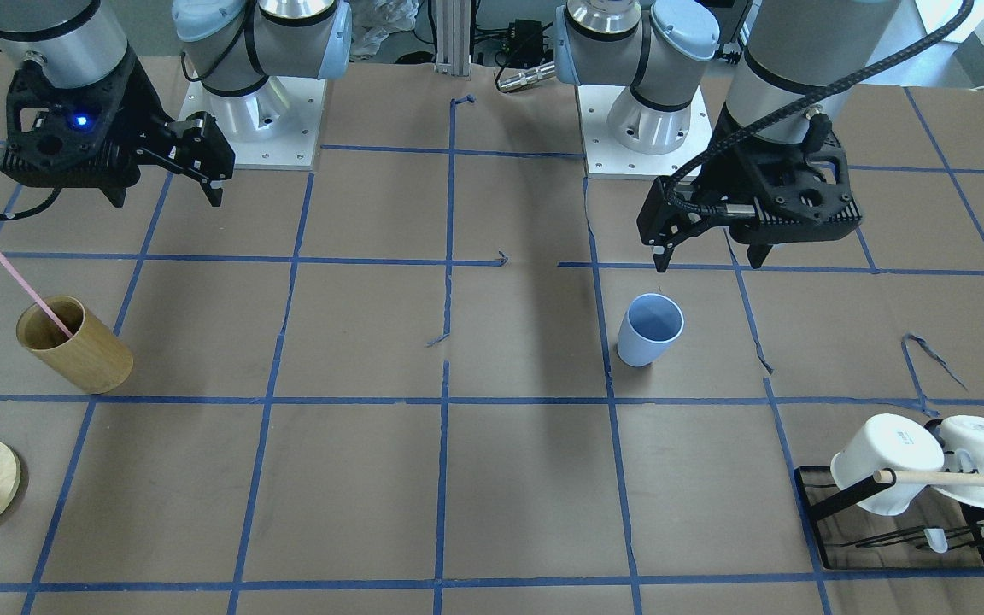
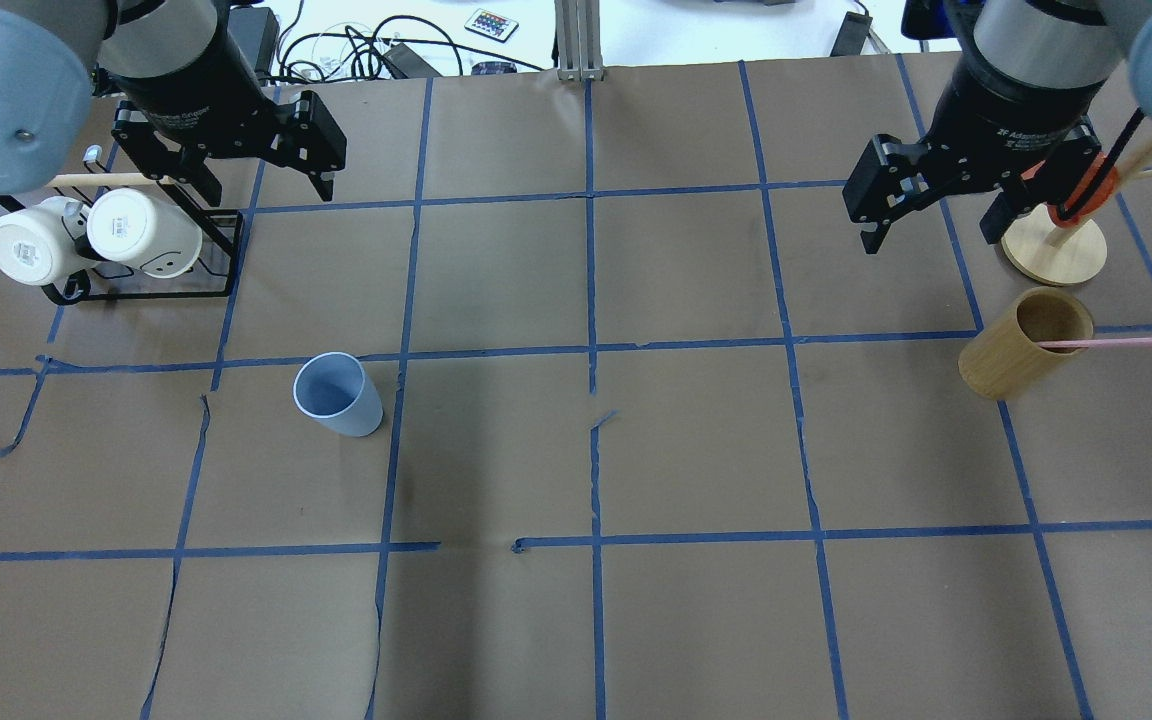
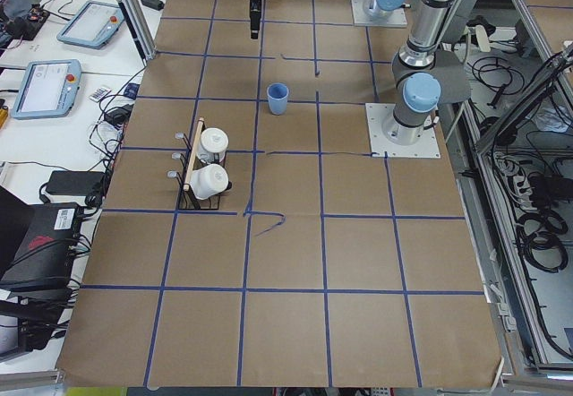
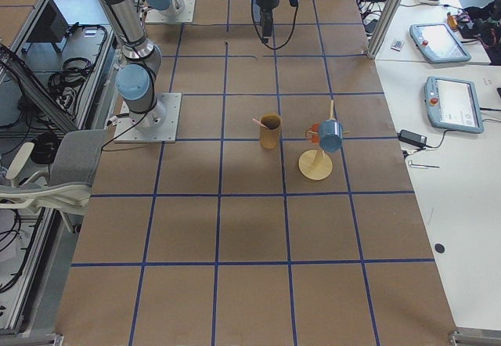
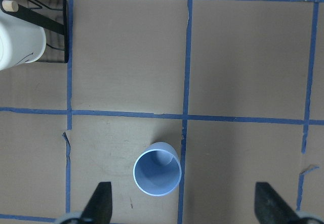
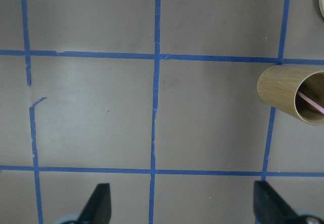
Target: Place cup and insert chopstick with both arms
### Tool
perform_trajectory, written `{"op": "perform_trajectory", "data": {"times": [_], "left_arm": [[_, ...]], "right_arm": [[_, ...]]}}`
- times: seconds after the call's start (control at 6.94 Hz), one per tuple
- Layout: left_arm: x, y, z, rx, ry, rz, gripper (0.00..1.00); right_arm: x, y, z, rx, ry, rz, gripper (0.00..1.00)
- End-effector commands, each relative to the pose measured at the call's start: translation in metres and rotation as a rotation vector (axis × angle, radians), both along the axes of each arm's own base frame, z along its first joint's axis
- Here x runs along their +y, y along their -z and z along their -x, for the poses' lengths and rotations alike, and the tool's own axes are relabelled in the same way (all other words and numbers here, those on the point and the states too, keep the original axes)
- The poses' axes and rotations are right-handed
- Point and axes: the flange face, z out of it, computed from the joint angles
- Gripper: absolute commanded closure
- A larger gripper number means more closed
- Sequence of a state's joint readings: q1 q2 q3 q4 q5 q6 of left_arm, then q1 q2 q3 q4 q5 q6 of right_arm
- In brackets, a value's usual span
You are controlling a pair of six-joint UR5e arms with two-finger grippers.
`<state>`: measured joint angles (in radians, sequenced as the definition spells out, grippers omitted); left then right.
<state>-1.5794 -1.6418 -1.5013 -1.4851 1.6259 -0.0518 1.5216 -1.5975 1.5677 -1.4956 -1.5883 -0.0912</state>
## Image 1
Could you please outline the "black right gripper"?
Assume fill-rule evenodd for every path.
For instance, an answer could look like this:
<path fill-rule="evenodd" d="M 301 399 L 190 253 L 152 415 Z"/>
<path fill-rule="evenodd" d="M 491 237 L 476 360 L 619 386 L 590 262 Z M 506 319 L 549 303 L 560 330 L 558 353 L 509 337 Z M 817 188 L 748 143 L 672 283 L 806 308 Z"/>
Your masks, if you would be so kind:
<path fill-rule="evenodd" d="M 221 207 L 235 152 L 208 112 L 174 121 L 139 60 L 82 87 L 55 87 L 44 66 L 24 60 L 7 94 L 5 174 L 27 187 L 100 190 L 124 206 L 140 165 L 192 179 Z"/>

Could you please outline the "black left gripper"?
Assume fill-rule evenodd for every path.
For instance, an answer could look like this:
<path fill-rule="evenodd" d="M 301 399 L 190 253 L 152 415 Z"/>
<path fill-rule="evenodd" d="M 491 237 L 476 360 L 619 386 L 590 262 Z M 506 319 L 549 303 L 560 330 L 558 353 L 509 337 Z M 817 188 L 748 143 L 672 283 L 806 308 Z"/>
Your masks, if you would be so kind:
<path fill-rule="evenodd" d="M 760 268 L 777 245 L 841 240 L 864 220 L 845 150 L 827 115 L 811 118 L 800 143 L 755 136 L 736 143 L 718 157 L 718 190 L 731 202 L 748 203 L 753 216 L 735 222 L 726 207 L 682 199 L 675 180 L 653 179 L 636 227 L 656 272 L 667 272 L 674 248 L 712 227 L 735 222 L 731 237 L 748 245 L 751 267 Z"/>

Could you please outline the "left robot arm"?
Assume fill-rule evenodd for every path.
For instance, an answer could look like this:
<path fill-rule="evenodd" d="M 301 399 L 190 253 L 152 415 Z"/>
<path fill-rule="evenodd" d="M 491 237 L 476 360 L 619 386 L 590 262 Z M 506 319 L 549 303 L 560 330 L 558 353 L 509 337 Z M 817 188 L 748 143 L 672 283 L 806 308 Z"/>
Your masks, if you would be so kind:
<path fill-rule="evenodd" d="M 866 80 L 894 1 L 764 1 L 706 147 L 653 181 L 637 230 L 664 272 L 673 249 L 726 227 L 761 267 L 786 243 L 842 240 L 863 221 L 832 121 Z M 553 23 L 559 80 L 617 87 L 606 128 L 640 155 L 688 150 L 694 98 L 721 44 L 696 1 L 567 1 Z"/>

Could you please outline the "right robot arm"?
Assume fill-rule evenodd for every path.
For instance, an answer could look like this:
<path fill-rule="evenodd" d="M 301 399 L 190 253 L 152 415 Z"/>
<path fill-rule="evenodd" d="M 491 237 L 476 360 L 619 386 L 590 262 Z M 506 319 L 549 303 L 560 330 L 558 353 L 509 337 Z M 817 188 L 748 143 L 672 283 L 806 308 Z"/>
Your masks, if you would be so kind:
<path fill-rule="evenodd" d="M 233 140 L 273 135 L 288 116 L 280 79 L 336 80 L 350 59 L 345 1 L 176 1 L 172 17 L 181 73 L 208 95 L 183 120 L 102 1 L 0 1 L 0 50 L 15 64 L 0 171 L 50 190 L 0 221 L 40 214 L 62 190 L 99 190 L 119 208 L 141 165 L 194 180 L 218 207 Z"/>

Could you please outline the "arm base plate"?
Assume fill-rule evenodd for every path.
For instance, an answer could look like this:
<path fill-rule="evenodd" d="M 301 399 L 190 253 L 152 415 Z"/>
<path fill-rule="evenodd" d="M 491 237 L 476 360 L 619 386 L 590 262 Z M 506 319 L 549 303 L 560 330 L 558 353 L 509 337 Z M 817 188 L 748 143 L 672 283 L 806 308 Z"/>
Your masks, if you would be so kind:
<path fill-rule="evenodd" d="M 676 112 L 646 108 L 628 86 L 616 85 L 579 85 L 577 104 L 591 179 L 671 175 L 699 155 L 713 135 L 700 89 Z"/>
<path fill-rule="evenodd" d="M 236 170 L 312 171 L 331 82 L 271 77 L 254 93 L 219 97 L 188 86 L 180 118 L 207 110 L 235 152 Z"/>

